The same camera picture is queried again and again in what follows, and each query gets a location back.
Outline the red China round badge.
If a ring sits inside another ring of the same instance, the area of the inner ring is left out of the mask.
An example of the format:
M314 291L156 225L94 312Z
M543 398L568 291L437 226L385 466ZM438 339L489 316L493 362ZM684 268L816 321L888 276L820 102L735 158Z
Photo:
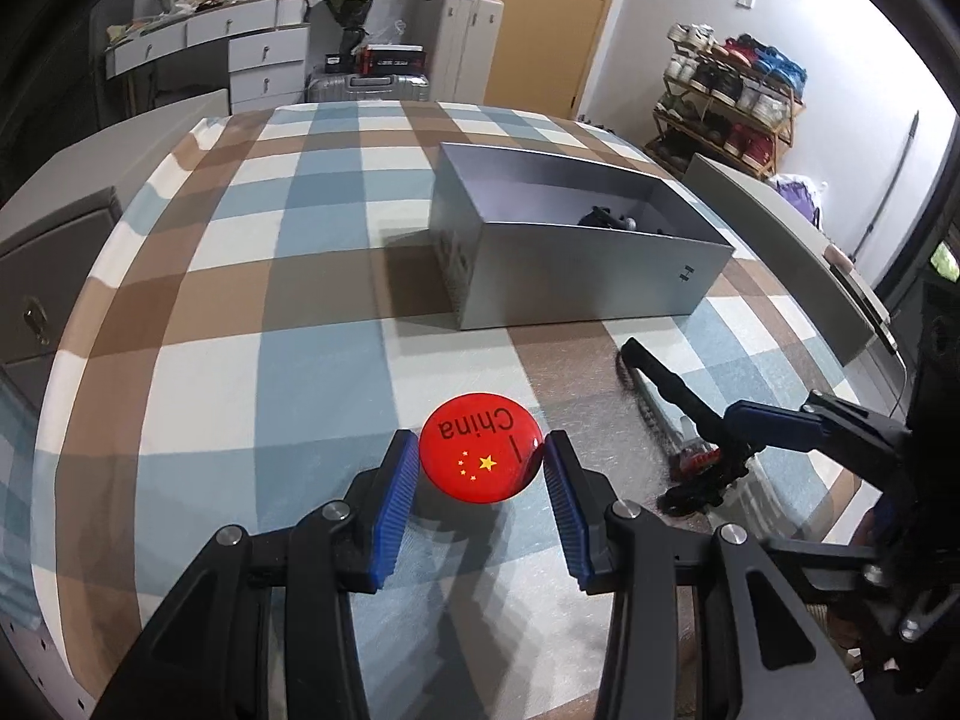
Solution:
M421 470L436 488L467 504L498 504L537 475L544 433L517 401L475 392L439 405L420 433Z

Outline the black plastic clip ornament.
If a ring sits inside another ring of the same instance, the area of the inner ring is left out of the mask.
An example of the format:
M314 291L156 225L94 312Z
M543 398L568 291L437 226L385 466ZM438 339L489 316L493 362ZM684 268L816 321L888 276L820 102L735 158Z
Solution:
M651 232L665 234L667 227L658 220L641 220L640 216L615 215L607 206L593 206L587 215L581 216L579 226L598 227L599 229L618 229L628 232Z

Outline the grey bed footboard bench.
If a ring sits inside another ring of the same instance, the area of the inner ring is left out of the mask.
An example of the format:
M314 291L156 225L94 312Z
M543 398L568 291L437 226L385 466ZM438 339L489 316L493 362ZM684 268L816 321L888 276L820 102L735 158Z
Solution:
M867 401L903 418L910 374L889 311L853 262L771 185L695 156L683 183L721 216L788 289L836 359L867 379Z

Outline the silver grey cardboard box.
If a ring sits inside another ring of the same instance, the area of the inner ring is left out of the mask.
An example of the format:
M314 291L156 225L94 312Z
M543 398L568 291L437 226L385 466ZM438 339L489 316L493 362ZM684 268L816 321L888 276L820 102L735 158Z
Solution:
M593 206L667 232L579 226ZM686 316L734 254L667 179L462 143L438 149L430 238L464 330Z

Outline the wooden shoe rack with shoes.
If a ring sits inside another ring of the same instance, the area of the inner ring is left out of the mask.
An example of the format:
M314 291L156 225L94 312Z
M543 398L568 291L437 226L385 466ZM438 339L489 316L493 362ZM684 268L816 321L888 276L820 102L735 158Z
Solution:
M750 34L721 41L709 25L675 23L667 41L656 137L644 153L677 177L697 156L759 181L775 177L805 110L807 70Z

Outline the grey bedside cabinet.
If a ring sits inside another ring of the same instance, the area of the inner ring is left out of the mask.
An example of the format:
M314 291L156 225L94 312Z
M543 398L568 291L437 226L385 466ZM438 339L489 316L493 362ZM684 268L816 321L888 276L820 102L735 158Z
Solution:
M39 215L2 208L2 374L32 411L43 406L73 306L120 217L110 187Z

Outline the silver ribbed suitcase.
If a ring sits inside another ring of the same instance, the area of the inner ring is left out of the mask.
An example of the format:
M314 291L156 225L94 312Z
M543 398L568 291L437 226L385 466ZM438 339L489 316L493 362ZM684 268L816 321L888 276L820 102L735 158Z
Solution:
M308 103L428 101L430 82L418 75L317 75L309 82L304 99Z

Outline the black red box on suitcase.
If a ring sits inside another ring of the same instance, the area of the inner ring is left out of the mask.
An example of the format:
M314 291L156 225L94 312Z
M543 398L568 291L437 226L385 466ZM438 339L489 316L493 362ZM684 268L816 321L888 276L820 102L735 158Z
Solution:
M416 44L368 44L356 54L355 70L361 76L421 76L427 53Z

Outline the wooden door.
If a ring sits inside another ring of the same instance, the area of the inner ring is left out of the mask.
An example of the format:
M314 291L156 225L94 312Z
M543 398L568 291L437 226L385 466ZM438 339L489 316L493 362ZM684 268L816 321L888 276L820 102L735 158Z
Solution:
M501 0L485 103L571 119L610 0Z

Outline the white dressing table with drawers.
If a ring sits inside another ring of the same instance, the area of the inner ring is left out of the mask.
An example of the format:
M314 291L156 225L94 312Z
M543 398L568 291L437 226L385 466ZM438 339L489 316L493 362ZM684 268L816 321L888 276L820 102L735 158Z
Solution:
M107 49L106 78L122 78L133 94L134 71L217 57L226 67L231 114L299 104L308 80L308 15L308 0L249 0L184 16Z

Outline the white upright suitcase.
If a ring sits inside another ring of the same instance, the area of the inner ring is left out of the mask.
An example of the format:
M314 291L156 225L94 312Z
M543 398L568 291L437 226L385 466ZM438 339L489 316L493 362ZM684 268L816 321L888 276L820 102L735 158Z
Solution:
M412 41L427 53L432 101L483 103L503 11L501 0L420 0Z

